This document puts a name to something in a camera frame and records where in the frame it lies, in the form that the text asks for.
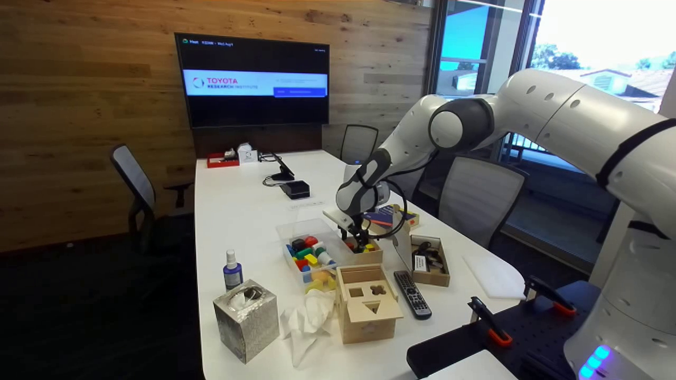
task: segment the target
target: television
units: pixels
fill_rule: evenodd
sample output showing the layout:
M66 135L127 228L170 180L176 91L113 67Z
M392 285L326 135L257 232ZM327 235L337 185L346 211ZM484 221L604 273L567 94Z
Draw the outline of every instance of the television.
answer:
M329 46L176 33L192 129L327 124Z

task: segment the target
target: remote control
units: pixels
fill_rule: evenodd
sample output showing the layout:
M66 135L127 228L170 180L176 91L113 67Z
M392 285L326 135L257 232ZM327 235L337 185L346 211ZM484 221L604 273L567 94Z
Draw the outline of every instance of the remote control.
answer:
M407 303L414 313L414 317L429 319L431 311L429 311L428 301L422 299L422 294L419 290L414 278L411 278L411 274L407 270L397 270L395 280L407 298Z

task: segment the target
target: wooden wall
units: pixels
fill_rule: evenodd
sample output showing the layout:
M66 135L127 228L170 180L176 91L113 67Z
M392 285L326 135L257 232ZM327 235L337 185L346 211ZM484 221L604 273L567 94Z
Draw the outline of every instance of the wooden wall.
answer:
M117 143L157 185L192 176L174 31L332 43L339 151L344 123L390 130L419 98L429 20L393 0L3 0L0 251L125 232Z

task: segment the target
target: hand sanitizer bottle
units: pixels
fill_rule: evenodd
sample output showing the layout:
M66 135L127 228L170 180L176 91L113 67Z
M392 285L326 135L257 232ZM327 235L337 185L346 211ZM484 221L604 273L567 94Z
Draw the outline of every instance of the hand sanitizer bottle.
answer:
M225 266L225 277L226 277L226 289L232 289L244 283L242 263L238 261L235 251L231 251L231 249L229 249L229 260Z

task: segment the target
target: wooden crate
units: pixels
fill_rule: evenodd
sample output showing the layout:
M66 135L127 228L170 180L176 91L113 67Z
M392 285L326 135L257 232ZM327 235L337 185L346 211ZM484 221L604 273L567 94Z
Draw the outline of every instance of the wooden crate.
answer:
M344 344L395 336L401 308L382 266L340 266L339 286L339 319Z

